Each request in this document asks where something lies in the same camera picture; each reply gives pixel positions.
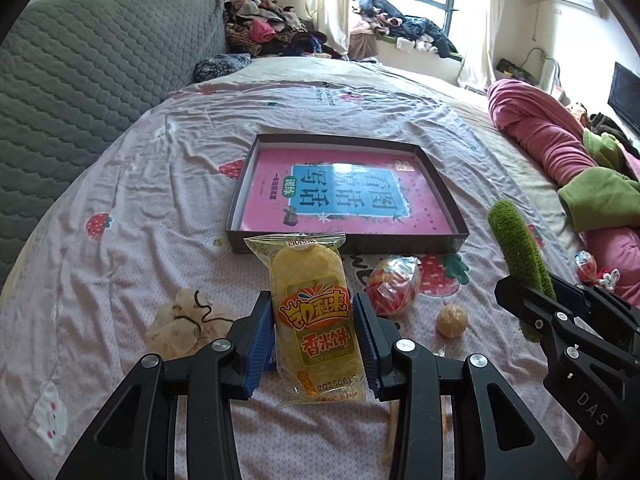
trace pink book cover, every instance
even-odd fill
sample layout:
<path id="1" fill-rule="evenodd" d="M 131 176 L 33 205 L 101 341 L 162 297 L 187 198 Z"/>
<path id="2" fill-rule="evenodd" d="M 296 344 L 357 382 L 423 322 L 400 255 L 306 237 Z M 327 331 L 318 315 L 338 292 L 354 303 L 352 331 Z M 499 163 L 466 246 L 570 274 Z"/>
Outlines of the pink book cover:
<path id="1" fill-rule="evenodd" d="M 258 154 L 241 229 L 452 234 L 414 158 L 273 148 Z"/>

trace round brown ball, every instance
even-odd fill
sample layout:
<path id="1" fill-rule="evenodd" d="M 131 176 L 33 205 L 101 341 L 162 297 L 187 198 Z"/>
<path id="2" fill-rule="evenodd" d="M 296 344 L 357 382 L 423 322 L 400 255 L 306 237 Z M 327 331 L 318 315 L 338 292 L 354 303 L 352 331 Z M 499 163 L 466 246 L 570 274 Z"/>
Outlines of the round brown ball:
<path id="1" fill-rule="evenodd" d="M 448 304 L 438 313 L 436 327 L 444 337 L 461 336 L 469 326 L 466 310 L 458 304 Z"/>

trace packaged rice cracker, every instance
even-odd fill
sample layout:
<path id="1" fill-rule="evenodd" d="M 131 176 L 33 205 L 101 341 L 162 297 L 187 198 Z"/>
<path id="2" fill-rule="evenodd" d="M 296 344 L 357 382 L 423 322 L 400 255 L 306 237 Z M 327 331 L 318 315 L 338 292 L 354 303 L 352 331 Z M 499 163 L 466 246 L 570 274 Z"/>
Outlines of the packaged rice cracker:
<path id="1" fill-rule="evenodd" d="M 364 369 L 338 247 L 344 233 L 247 238 L 269 267 L 282 404 L 364 400 Z"/>

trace silver screw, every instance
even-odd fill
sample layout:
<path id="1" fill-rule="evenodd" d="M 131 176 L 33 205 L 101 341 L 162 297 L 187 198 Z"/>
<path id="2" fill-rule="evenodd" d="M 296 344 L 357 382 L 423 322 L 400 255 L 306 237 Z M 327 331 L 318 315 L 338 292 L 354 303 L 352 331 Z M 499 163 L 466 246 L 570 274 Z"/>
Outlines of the silver screw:
<path id="1" fill-rule="evenodd" d="M 211 347 L 216 352 L 226 352 L 231 348 L 231 341 L 227 339 L 216 339 L 213 343 L 211 343 Z"/>
<path id="2" fill-rule="evenodd" d="M 487 363 L 489 361 L 487 361 L 486 357 L 484 357 L 482 354 L 473 354 L 469 358 L 469 362 L 476 368 L 484 368 L 485 366 L 487 366 Z"/>
<path id="3" fill-rule="evenodd" d="M 142 358 L 142 365 L 145 368 L 153 368 L 160 362 L 157 355 L 149 354 Z"/>
<path id="4" fill-rule="evenodd" d="M 401 352 L 410 352 L 415 350 L 415 343 L 410 339 L 399 339 L 396 341 L 396 348 Z"/>

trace pink blanket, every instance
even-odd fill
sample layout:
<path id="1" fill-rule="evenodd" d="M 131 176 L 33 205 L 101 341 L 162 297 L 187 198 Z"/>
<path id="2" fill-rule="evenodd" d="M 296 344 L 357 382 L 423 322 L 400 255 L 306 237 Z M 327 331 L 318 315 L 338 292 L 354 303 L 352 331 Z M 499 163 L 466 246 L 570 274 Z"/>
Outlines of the pink blanket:
<path id="1" fill-rule="evenodd" d="M 542 165 L 558 186 L 597 166 L 582 145 L 582 125 L 542 90 L 514 80 L 495 82 L 488 91 L 489 114 L 496 127 L 513 137 Z M 616 268 L 616 294 L 640 306 L 640 237 L 628 227 L 582 233 L 599 267 Z"/>

